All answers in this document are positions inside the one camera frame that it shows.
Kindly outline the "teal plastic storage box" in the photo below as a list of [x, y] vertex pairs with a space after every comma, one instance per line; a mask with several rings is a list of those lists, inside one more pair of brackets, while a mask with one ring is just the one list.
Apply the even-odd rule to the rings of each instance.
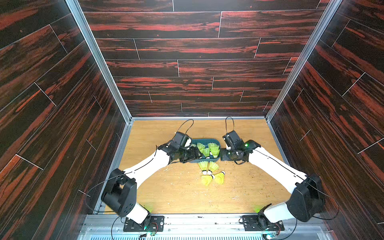
[[188, 140], [189, 147], [197, 147], [200, 157], [188, 160], [188, 163], [200, 163], [203, 161], [217, 162], [220, 157], [221, 145], [216, 139], [192, 139]]

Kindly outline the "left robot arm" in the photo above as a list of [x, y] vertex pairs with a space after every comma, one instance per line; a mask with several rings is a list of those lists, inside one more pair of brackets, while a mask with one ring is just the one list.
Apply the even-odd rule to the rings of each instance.
[[119, 217], [127, 217], [141, 227], [146, 228], [150, 221], [150, 212], [137, 202], [140, 185], [158, 170], [178, 160], [186, 163], [198, 160], [202, 153], [197, 147], [175, 148], [163, 144], [155, 152], [135, 166], [111, 172], [101, 196], [104, 202]]

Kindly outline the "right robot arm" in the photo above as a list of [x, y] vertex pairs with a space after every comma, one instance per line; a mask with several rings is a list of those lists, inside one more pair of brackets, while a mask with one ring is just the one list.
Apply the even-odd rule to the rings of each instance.
[[226, 148], [221, 150], [223, 161], [241, 161], [255, 165], [277, 180], [291, 194], [286, 202], [264, 207], [259, 212], [260, 225], [293, 218], [307, 222], [322, 209], [325, 194], [318, 176], [307, 175], [290, 167], [253, 140], [244, 142], [242, 139], [223, 139], [226, 142]]

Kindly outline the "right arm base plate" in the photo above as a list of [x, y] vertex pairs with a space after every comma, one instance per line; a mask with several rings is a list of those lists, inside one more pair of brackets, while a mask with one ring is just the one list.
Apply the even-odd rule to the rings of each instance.
[[282, 221], [271, 223], [264, 214], [264, 210], [271, 206], [269, 204], [263, 207], [258, 213], [253, 215], [243, 215], [239, 219], [239, 223], [244, 226], [245, 231], [269, 231], [280, 232], [284, 231], [285, 227]]

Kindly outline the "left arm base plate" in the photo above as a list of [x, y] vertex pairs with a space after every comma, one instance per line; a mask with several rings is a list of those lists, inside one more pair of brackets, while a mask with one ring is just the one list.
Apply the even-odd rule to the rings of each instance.
[[162, 232], [164, 230], [165, 217], [161, 215], [150, 215], [143, 223], [138, 224], [129, 218], [125, 219], [123, 232]]

